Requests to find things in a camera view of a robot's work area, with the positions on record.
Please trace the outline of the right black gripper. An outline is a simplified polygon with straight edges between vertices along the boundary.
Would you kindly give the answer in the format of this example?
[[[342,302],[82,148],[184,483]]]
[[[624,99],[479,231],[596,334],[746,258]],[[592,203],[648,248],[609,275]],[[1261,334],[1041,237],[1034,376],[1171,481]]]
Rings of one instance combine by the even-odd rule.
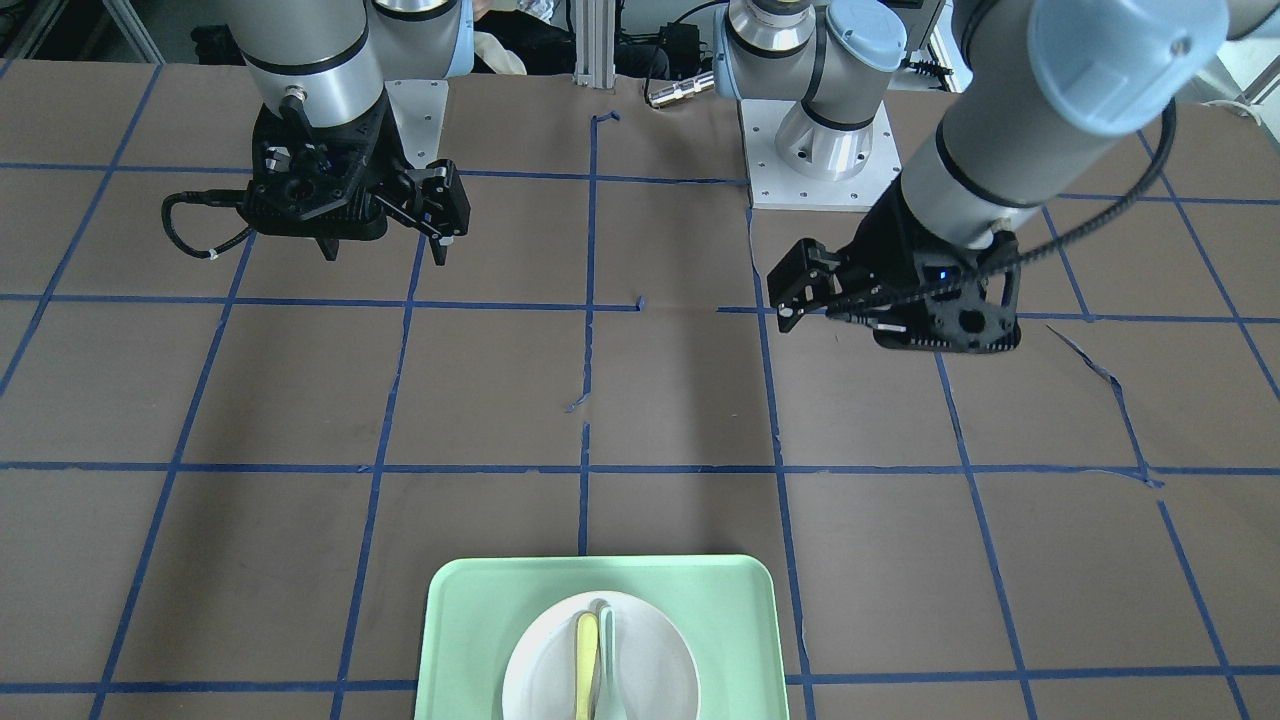
[[[319,187],[303,204],[300,233],[315,238],[328,263],[338,259],[340,240],[379,240],[394,222],[425,234],[434,264],[444,266],[454,240],[470,231],[471,204],[457,165],[438,159],[413,168],[388,100],[343,126],[314,129],[302,168]]]

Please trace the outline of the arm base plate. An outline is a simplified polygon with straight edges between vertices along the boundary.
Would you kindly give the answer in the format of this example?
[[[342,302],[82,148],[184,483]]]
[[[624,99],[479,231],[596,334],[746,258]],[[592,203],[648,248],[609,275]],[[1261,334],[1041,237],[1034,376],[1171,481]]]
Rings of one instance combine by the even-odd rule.
[[[385,82],[407,161],[425,169],[439,158],[449,85],[445,79]]]
[[[901,170],[884,105],[869,126],[852,131],[818,124],[799,102],[739,105],[756,210],[868,211]]]

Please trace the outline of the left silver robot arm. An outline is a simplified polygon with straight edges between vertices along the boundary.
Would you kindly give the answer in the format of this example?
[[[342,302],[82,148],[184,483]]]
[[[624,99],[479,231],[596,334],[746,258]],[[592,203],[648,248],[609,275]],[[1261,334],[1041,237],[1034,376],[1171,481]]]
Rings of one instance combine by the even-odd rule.
[[[730,1],[716,87],[797,104],[796,164],[814,142],[870,131],[906,53],[879,1]],[[957,1],[969,86],[861,219],[828,251],[800,240],[769,272],[781,332],[823,310],[886,348],[997,354],[1021,340],[1020,269],[1087,237],[1152,186],[1176,133],[1175,94],[1220,47],[1277,35],[1275,1]],[[1161,122],[1157,158],[1110,208],[1020,251],[1016,229],[1117,141]]]

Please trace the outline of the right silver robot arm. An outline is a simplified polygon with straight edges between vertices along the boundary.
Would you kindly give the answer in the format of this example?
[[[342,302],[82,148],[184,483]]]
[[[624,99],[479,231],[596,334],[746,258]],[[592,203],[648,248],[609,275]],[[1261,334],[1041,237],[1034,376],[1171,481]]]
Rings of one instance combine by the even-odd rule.
[[[251,178],[234,204],[250,231],[315,240],[381,238],[390,223],[445,263],[468,232],[453,161],[413,145],[420,124],[394,88],[444,88],[474,65],[471,1],[223,1],[262,105]]]

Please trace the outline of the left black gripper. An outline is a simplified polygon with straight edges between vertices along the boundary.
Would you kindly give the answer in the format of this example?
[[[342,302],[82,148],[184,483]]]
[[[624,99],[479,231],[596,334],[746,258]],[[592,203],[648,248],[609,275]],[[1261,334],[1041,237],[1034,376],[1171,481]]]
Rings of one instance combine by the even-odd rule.
[[[800,238],[765,278],[780,333],[818,311],[876,328],[893,305],[959,287],[961,277],[915,284],[913,247],[924,234],[941,240],[909,210],[902,191],[888,190],[844,247],[831,251],[818,240]]]

